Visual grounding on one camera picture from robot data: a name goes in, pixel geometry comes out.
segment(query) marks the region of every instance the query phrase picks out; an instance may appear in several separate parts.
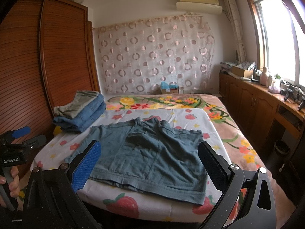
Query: yellow fabric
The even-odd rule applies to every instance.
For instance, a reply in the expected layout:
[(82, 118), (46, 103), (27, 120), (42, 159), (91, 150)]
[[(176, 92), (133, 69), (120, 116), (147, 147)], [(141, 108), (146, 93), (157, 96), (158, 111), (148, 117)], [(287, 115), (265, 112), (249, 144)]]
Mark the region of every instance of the yellow fabric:
[(55, 137), (57, 134), (61, 133), (61, 132), (62, 132), (61, 127), (60, 127), (60, 126), (56, 126), (55, 129), (54, 129), (54, 131), (53, 131), (54, 137)]

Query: finger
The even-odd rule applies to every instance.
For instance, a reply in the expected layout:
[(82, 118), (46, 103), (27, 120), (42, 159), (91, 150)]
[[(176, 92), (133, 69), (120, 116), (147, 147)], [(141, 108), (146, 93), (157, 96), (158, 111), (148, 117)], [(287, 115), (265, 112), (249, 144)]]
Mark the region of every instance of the finger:
[(18, 197), (19, 192), (20, 192), (20, 188), (17, 187), (14, 191), (12, 191), (12, 192), (10, 193), (10, 195), (11, 195), (11, 197), (16, 198), (16, 197)]
[(6, 204), (4, 203), (4, 200), (2, 199), (1, 195), (0, 195), (0, 206), (6, 208)]
[(3, 185), (6, 183), (6, 179), (3, 176), (0, 176), (0, 184)]
[(19, 170), (18, 170), (17, 166), (13, 166), (13, 167), (11, 168), (11, 176), (12, 176), (13, 178), (15, 178), (15, 177), (18, 175), (18, 173), (19, 173)]
[(16, 176), (12, 182), (9, 183), (9, 190), (14, 191), (19, 185), (19, 176)]

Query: bed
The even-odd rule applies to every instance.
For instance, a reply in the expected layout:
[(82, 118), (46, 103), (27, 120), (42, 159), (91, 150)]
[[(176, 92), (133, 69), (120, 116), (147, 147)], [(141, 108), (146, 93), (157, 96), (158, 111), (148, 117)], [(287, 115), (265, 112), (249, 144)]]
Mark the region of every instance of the bed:
[[(172, 127), (201, 130), (203, 138), (229, 163), (236, 163), (242, 169), (254, 171), (264, 166), (225, 106), (215, 96), (180, 94), (117, 96), (107, 101), (107, 110), (93, 125), (117, 123), (136, 117), (142, 120), (156, 117), (159, 120), (167, 120)], [(40, 166), (42, 169), (57, 168), (64, 162), (65, 157), (77, 149), (88, 133), (89, 129), (78, 135), (64, 132), (58, 134), (35, 157), (31, 169), (35, 166)], [(277, 228), (280, 228), (290, 217), (295, 206), (272, 178), (271, 173), (268, 173), (276, 202)], [(239, 201), (228, 222), (236, 216), (244, 193), (245, 190), (241, 190)], [(208, 178), (203, 206), (120, 189), (94, 180), (88, 180), (78, 194), (85, 202), (128, 217), (156, 221), (202, 222), (218, 201), (221, 192), (215, 189)], [(124, 203), (130, 203), (128, 206), (133, 209), (118, 211), (119, 206), (111, 204), (119, 200), (122, 206)]]

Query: wardrobe door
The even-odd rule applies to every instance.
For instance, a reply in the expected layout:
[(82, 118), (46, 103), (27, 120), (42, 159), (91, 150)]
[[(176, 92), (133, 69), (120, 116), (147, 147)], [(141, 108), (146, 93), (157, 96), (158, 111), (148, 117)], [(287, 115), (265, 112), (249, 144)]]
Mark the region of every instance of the wardrobe door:
[[(16, 142), (45, 134), (54, 126), (39, 64), (39, 24), (43, 0), (18, 0), (0, 24), (0, 134), (24, 126), (31, 133)], [(29, 156), (28, 165), (37, 153)], [(19, 175), (23, 176), (20, 167)]]
[(87, 8), (45, 0), (40, 28), (44, 82), (51, 106), (77, 90), (94, 90), (87, 46)]

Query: cardboard box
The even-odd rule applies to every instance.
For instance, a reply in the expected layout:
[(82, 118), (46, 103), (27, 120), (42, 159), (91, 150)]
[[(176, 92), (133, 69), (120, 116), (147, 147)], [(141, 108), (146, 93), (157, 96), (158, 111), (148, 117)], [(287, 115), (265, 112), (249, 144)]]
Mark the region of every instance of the cardboard box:
[(170, 89), (170, 91), (166, 91), (166, 89), (161, 89), (162, 95), (165, 94), (178, 94), (179, 89)]
[(231, 72), (239, 77), (246, 77), (246, 78), (250, 78), (250, 75), (253, 75), (252, 70), (241, 69), (236, 66), (232, 66)]

